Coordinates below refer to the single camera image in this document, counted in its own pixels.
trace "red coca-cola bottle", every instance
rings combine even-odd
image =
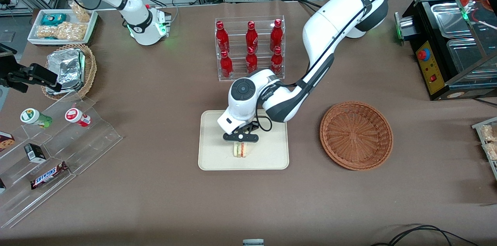
[[[281,64],[283,62],[283,57],[281,55],[281,47],[275,47],[275,53],[273,57],[271,57],[271,70],[275,74],[279,74],[281,72]]]
[[[226,50],[221,51],[221,73],[226,79],[233,78],[233,62],[228,57]]]
[[[283,30],[281,29],[281,20],[275,20],[275,27],[271,31],[271,43],[269,45],[269,49],[271,51],[275,51],[276,46],[281,46],[281,41],[283,39]]]
[[[247,47],[253,47],[255,53],[257,53],[257,32],[255,31],[255,23],[253,21],[248,22],[248,30],[245,35],[245,40],[247,41]]]
[[[257,69],[257,56],[255,55],[255,49],[251,46],[247,47],[247,73],[251,73]]]
[[[229,39],[228,32],[224,29],[224,24],[222,21],[216,22],[216,40],[220,50],[226,50],[229,52]]]

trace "brown wicker basket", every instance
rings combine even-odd
[[[384,163],[393,147],[390,124],[371,105],[345,101],[321,120],[320,138],[333,161],[350,170],[371,170]]]
[[[95,57],[92,53],[92,50],[90,50],[90,48],[88,48],[88,46],[84,44],[64,45],[61,48],[58,48],[57,51],[69,48],[79,48],[85,54],[85,85],[83,86],[83,88],[81,88],[78,91],[78,95],[80,97],[84,97],[90,91],[90,88],[92,88],[93,81],[95,79],[95,74],[96,74]],[[45,94],[45,96],[47,96],[50,99],[59,100],[65,95],[65,94],[60,94],[55,96],[49,95],[44,86],[41,87],[41,90],[43,91],[43,94]]]

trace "food display case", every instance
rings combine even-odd
[[[398,36],[410,41],[431,100],[497,96],[497,16],[490,3],[416,0],[396,13]]]

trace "red emergency stop button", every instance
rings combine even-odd
[[[423,50],[419,51],[417,53],[417,58],[423,62],[428,61],[428,59],[430,59],[430,50],[428,50],[428,48],[424,48]]]

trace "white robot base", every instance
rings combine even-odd
[[[152,22],[142,32],[133,31],[128,25],[131,37],[141,45],[152,45],[164,37],[169,36],[171,26],[171,14],[166,14],[158,9],[149,9],[152,14]]]

